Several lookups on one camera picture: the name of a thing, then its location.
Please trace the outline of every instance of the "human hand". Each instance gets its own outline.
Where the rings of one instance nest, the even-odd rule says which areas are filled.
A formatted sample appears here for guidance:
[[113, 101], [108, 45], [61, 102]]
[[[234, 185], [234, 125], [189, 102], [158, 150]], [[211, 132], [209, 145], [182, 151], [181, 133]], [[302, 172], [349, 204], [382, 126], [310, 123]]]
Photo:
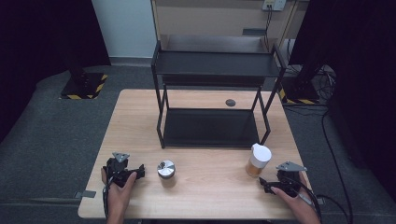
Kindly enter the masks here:
[[[306, 185], [306, 180], [301, 172], [299, 172], [301, 183]], [[302, 224], [319, 224], [318, 215], [314, 208], [301, 199], [298, 195], [294, 198], [286, 194], [282, 189], [271, 187], [271, 190], [281, 198], [291, 209], [294, 216]], [[305, 189], [300, 188], [299, 193], [302, 193], [305, 198], [310, 198]]]
[[[108, 216], [107, 224], [122, 223], [129, 200], [131, 199], [132, 186], [136, 180], [136, 172], [129, 175], [123, 188], [111, 183], [107, 196]], [[102, 168], [102, 181], [106, 183], [106, 172]]]

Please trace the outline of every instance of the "shelf frame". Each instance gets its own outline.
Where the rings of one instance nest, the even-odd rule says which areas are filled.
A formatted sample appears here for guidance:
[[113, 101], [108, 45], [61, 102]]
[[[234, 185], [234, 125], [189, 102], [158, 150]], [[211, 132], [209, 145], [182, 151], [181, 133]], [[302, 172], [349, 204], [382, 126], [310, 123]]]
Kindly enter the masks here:
[[[271, 132], [267, 112], [286, 71], [286, 65], [277, 46], [273, 47], [271, 53], [191, 52], [162, 50], [161, 42], [158, 41], [151, 70], [160, 111], [157, 133], [162, 148], [250, 148], [259, 141], [262, 145], [265, 143]], [[162, 76], [163, 96], [161, 96], [158, 76]], [[261, 92], [266, 77], [276, 77], [276, 83], [265, 104]], [[169, 105], [167, 86], [248, 87], [256, 88], [257, 91], [250, 109], [173, 108]], [[253, 113], [258, 101], [266, 129], [262, 140], [258, 136]], [[166, 120], [162, 132], [165, 107]], [[177, 118], [181, 119], [183, 124], [180, 124]], [[210, 119], [217, 127], [228, 125], [229, 128], [226, 133], [218, 129], [217, 135], [216, 132], [202, 131], [202, 129], [216, 130], [213, 125], [205, 126], [206, 119]]]

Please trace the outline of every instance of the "black cable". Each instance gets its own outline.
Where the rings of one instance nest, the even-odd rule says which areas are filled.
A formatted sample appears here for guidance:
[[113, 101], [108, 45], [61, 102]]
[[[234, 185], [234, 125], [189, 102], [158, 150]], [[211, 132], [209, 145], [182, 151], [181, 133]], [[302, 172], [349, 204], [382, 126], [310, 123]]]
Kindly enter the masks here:
[[335, 75], [333, 75], [331, 72], [326, 72], [325, 71], [325, 73], [327, 74], [327, 76], [329, 76], [329, 77], [331, 77], [332, 79], [335, 80]]
[[288, 40], [288, 47], [287, 47], [288, 60], [290, 60], [290, 41], [291, 39]]
[[316, 90], [316, 92], [323, 100], [328, 101], [332, 97], [332, 93], [334, 92], [335, 80], [333, 77], [329, 76], [329, 74], [324, 70], [318, 75], [322, 75], [322, 77], [319, 79], [319, 88]]
[[107, 203], [108, 191], [110, 190], [110, 181], [108, 180], [108, 177], [109, 177], [108, 167], [106, 167], [106, 184], [105, 184], [105, 187], [103, 189], [103, 207], [104, 207], [104, 210], [105, 210], [106, 218], [108, 216], [108, 203]]
[[338, 176], [339, 176], [339, 178], [340, 178], [340, 181], [341, 181], [341, 185], [342, 185], [342, 187], [343, 187], [344, 194], [345, 194], [345, 196], [346, 196], [346, 203], [347, 203], [347, 207], [348, 207], [348, 210], [349, 210], [349, 218], [347, 219], [347, 221], [348, 221], [349, 224], [353, 224], [352, 204], [351, 204], [351, 202], [350, 202], [350, 200], [349, 200], [349, 195], [347, 194], [347, 188], [346, 188], [346, 185], [345, 185], [345, 183], [344, 183], [344, 179], [343, 179], [343, 177], [341, 176], [341, 172], [340, 172], [340, 168], [338, 167], [337, 159], [335, 158], [334, 152], [333, 152], [333, 150], [332, 150], [332, 145], [330, 144], [329, 138], [328, 138], [328, 136], [327, 136], [327, 134], [326, 134], [326, 129], [324, 128], [324, 118], [326, 117], [326, 115], [328, 114], [328, 112], [329, 112], [329, 110], [327, 110], [326, 113], [323, 114], [323, 117], [322, 117], [322, 120], [321, 120], [322, 130], [323, 130], [323, 133], [324, 133], [324, 137], [325, 137], [325, 139], [326, 139], [326, 143], [327, 143], [327, 145], [329, 146], [330, 152], [332, 153], [332, 159], [334, 160], [335, 168], [337, 169], [337, 173], [338, 173]]
[[270, 52], [270, 44], [268, 42], [268, 28], [271, 23], [273, 10], [272, 10], [272, 6], [267, 6], [267, 8], [268, 8], [268, 14], [267, 14], [267, 23], [265, 26], [264, 44], [265, 44], [265, 47], [267, 47], [268, 52]]
[[344, 216], [346, 217], [346, 220], [349, 220], [349, 218], [347, 217], [347, 212], [346, 212], [346, 210], [345, 210], [345, 209], [343, 208], [343, 206], [341, 206], [341, 204], [338, 203], [336, 200], [334, 200], [333, 198], [331, 198], [331, 197], [329, 197], [329, 196], [323, 195], [323, 194], [317, 194], [317, 197], [318, 197], [318, 198], [324, 198], [324, 199], [327, 199], [327, 200], [329, 200], [329, 201], [335, 203], [335, 205], [337, 205], [338, 208], [344, 213]]
[[306, 193], [308, 194], [309, 198], [311, 198], [311, 202], [314, 204], [315, 211], [317, 212], [319, 222], [322, 223], [322, 218], [321, 218], [321, 212], [320, 212], [320, 207], [319, 207], [318, 199], [317, 199], [317, 197], [314, 195], [314, 193], [312, 192], [312, 190], [309, 189], [306, 185], [304, 185], [303, 183], [301, 183], [301, 182], [298, 181], [298, 180], [291, 179], [291, 178], [288, 178], [288, 177], [286, 177], [286, 176], [282, 176], [282, 178], [285, 178], [286, 180], [288, 180], [289, 182], [292, 182], [292, 183], [294, 183], [294, 184], [298, 184], [301, 188], [303, 188], [303, 189], [306, 191]]

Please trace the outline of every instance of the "white cup lid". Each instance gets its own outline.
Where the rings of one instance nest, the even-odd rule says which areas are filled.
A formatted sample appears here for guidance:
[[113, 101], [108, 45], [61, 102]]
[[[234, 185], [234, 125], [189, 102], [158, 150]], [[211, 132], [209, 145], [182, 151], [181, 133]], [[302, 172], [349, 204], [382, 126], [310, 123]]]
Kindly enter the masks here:
[[264, 168], [268, 161], [271, 160], [272, 153], [268, 147], [256, 143], [251, 147], [251, 150], [253, 153], [250, 161], [254, 166]]

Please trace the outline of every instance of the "wall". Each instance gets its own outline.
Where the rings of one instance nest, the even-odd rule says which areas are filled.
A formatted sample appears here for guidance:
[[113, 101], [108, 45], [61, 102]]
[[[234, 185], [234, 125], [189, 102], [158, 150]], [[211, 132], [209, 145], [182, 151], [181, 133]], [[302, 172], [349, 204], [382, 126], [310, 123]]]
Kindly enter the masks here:
[[[244, 28], [265, 28], [268, 12], [263, 1], [156, 0], [161, 35], [241, 36]], [[291, 5], [272, 13], [269, 37], [282, 36]]]
[[308, 0], [299, 0], [297, 1], [297, 5], [295, 8], [295, 12], [293, 13], [289, 27], [287, 28], [286, 39], [295, 39], [297, 38], [297, 34], [300, 30], [300, 26], [303, 23], [306, 9], [308, 8], [309, 1]]
[[110, 59], [151, 58], [156, 35], [149, 0], [92, 0]]

